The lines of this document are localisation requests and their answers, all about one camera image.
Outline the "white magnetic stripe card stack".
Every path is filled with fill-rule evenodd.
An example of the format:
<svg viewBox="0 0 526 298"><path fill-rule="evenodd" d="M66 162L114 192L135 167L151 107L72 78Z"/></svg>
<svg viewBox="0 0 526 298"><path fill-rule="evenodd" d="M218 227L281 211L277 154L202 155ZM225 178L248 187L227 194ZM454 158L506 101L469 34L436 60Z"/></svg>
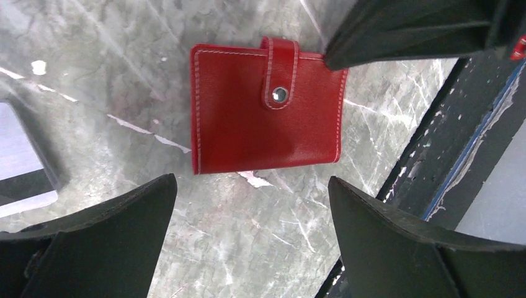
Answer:
<svg viewBox="0 0 526 298"><path fill-rule="evenodd" d="M14 106L1 102L1 217L48 206L60 184Z"/></svg>

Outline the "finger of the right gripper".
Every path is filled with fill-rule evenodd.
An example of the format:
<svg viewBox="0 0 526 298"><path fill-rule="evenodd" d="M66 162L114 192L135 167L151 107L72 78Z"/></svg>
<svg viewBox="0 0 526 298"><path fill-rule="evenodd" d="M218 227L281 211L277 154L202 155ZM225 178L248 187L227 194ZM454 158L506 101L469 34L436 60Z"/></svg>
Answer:
<svg viewBox="0 0 526 298"><path fill-rule="evenodd" d="M356 1L332 36L331 70L394 60L513 57L525 35L525 1Z"/></svg>

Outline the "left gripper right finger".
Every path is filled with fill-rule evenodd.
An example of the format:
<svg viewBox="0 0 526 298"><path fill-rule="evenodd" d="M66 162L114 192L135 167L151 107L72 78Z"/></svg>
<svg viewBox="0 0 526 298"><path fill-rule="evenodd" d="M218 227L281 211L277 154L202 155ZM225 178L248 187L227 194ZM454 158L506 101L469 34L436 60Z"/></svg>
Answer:
<svg viewBox="0 0 526 298"><path fill-rule="evenodd" d="M338 177L331 214L351 297L524 297L525 247L425 222Z"/></svg>

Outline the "red leather wallet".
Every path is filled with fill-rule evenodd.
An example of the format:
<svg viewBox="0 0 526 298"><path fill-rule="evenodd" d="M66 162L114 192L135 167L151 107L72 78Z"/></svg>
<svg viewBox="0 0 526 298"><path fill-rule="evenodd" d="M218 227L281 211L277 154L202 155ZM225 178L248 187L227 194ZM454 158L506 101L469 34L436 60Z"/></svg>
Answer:
<svg viewBox="0 0 526 298"><path fill-rule="evenodd" d="M347 70L330 70L296 41L259 48L195 45L190 54L195 174L339 160Z"/></svg>

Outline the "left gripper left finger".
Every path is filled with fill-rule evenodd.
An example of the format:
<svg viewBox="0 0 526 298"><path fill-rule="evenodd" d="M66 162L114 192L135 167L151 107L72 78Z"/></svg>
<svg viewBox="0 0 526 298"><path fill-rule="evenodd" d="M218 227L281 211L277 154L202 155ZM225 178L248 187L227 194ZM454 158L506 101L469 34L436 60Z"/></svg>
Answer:
<svg viewBox="0 0 526 298"><path fill-rule="evenodd" d="M146 297L174 204L162 175L73 214L1 233L2 297Z"/></svg>

